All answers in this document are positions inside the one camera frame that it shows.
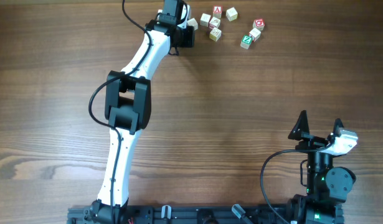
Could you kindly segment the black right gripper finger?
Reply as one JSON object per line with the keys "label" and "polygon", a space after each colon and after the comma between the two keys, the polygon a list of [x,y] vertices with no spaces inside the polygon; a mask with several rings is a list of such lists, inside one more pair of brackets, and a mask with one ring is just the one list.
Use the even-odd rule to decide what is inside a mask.
{"label": "black right gripper finger", "polygon": [[333,127],[333,134],[335,136],[339,136],[340,129],[344,127],[342,121],[340,118],[335,119],[334,127]]}
{"label": "black right gripper finger", "polygon": [[296,124],[288,135],[291,140],[307,140],[310,138],[310,129],[306,110],[301,111]]}

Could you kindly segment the yellow picture block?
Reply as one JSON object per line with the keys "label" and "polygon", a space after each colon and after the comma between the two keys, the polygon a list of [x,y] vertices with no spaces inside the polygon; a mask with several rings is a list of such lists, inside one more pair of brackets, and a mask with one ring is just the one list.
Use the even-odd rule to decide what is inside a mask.
{"label": "yellow picture block", "polygon": [[215,42],[217,42],[222,35],[222,31],[218,28],[213,28],[209,33],[209,38]]}

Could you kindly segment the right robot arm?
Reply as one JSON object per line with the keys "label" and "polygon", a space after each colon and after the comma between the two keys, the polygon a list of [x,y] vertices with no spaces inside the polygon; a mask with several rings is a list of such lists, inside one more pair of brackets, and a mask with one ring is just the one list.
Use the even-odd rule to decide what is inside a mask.
{"label": "right robot arm", "polygon": [[290,223],[344,223],[342,204],[356,182],[356,175],[345,167],[335,167],[333,159],[346,155],[357,145],[355,132],[344,128],[340,119],[326,138],[310,134],[308,118],[302,111],[288,135],[297,140],[296,150],[305,150],[306,195],[295,195],[286,206],[285,219]]}

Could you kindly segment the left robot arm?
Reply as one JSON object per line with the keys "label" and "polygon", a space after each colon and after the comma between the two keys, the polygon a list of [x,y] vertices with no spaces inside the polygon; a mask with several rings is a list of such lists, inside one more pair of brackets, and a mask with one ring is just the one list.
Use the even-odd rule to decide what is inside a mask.
{"label": "left robot arm", "polygon": [[184,1],[165,1],[163,10],[142,27],[144,40],[132,61],[120,72],[111,71],[93,93],[106,90],[107,121],[101,125],[110,129],[108,162],[97,199],[79,218],[70,210],[69,223],[305,223],[306,207],[296,198],[278,208],[128,206],[133,154],[151,116],[151,79],[172,48],[194,45],[189,11]]}

